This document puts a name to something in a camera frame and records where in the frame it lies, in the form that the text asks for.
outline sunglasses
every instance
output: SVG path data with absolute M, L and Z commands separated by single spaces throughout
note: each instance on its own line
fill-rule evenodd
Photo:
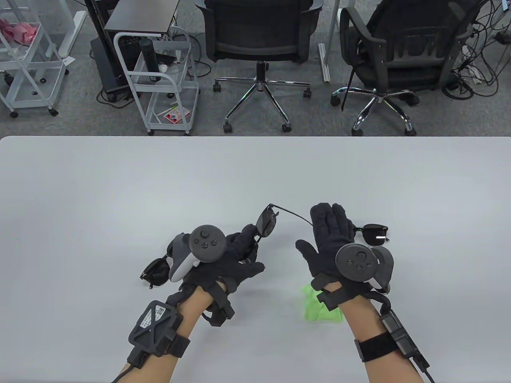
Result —
M 167 246 L 167 253 L 162 257 L 151 262 L 140 275 L 140 279 L 149 283 L 149 288 L 161 286 L 169 280 L 170 265 L 167 258 L 172 258 L 172 244 Z
M 357 232 L 361 232 L 364 241 L 371 246 L 381 246 L 385 242 L 389 242 L 389 239 L 387 238 L 387 230 L 387 226 L 377 224 L 367 224 L 363 227 L 353 228 L 355 235 Z
M 257 220 L 257 223 L 255 224 L 255 227 L 257 229 L 257 234 L 259 236 L 259 239 L 257 242 L 261 240 L 261 238 L 266 238 L 271 234 L 273 229 L 275 228 L 275 225 L 277 223 L 277 215 L 279 212 L 275 212 L 273 208 L 277 208 L 283 211 L 286 211 L 290 214 L 293 214 L 294 216 L 297 216 L 298 218 L 301 218 L 305 222 L 307 222 L 309 225 L 313 226 L 312 223 L 308 220 L 306 220 L 304 217 L 299 216 L 298 214 L 284 209 L 283 207 L 274 205 L 270 203 L 266 208 L 263 210 L 261 215 L 259 216 L 259 219 Z M 371 246 L 381 246 L 386 241 L 388 242 L 389 239 L 387 238 L 387 230 L 388 227 L 384 225 L 378 225 L 378 224 L 367 224 L 363 227 L 355 227 L 353 228 L 355 234 L 357 232 L 362 232 L 362 236 L 366 243 Z

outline sunglasses lens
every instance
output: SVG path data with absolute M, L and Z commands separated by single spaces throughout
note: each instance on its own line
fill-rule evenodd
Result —
M 140 279 L 143 279 L 154 286 L 161 286 L 169 280 L 170 266 L 165 258 L 158 258 L 151 262 Z
M 273 209 L 271 207 L 264 209 L 264 211 L 259 216 L 257 223 L 255 224 L 258 235 L 262 238 L 269 236 L 275 228 L 276 222 L 277 218 Z
M 371 246 L 381 246 L 387 238 L 387 227 L 383 225 L 369 224 L 362 230 L 364 241 Z

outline qr code label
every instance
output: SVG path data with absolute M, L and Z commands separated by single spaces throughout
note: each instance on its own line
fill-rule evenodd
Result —
M 155 318 L 156 318 L 156 321 L 158 321 L 161 316 L 164 314 L 166 308 L 164 307 L 161 307 L 161 306 L 156 306 L 156 313 L 155 313 Z M 141 328 L 147 328 L 151 325 L 151 311 L 149 310 L 147 313 L 146 313 L 146 316 L 144 317 L 144 320 L 142 320 L 142 323 L 140 324 L 140 327 Z

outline chair backrest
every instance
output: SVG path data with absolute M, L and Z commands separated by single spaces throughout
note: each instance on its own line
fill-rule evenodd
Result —
M 319 11 L 313 0 L 196 0 L 204 15 L 206 53 L 217 61 L 305 62 Z
M 453 11 L 456 3 L 463 21 Z M 466 31 L 480 0 L 382 0 L 367 23 L 375 38 L 387 41 L 387 67 L 440 66 L 455 36 Z

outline forearm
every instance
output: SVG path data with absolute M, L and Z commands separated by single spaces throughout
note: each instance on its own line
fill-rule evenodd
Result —
M 327 290 L 334 291 L 340 283 L 332 283 Z M 358 296 L 339 305 L 353 336 L 359 342 L 374 338 L 387 331 L 380 315 L 371 301 Z M 365 363 L 370 383 L 424 383 L 421 376 L 408 359 L 395 351 L 381 358 Z
M 179 305 L 177 310 L 183 315 L 183 321 L 177 333 L 189 338 L 195 324 L 206 308 L 212 304 L 213 298 L 202 288 L 197 288 L 193 295 Z M 162 357 L 149 356 L 141 369 L 133 369 L 119 380 L 119 383 L 169 383 L 176 368 L 178 358 L 172 355 Z

